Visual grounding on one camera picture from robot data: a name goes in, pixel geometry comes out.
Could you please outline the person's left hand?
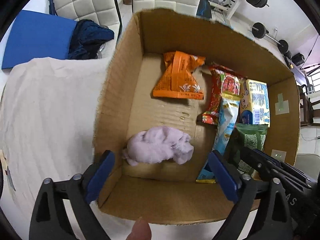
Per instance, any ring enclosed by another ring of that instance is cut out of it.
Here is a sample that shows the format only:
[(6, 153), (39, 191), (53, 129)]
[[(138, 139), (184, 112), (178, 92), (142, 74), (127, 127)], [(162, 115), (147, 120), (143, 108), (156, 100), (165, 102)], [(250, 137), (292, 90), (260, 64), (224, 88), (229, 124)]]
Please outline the person's left hand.
[(152, 232), (146, 220), (139, 218), (135, 221), (126, 240), (151, 240)]

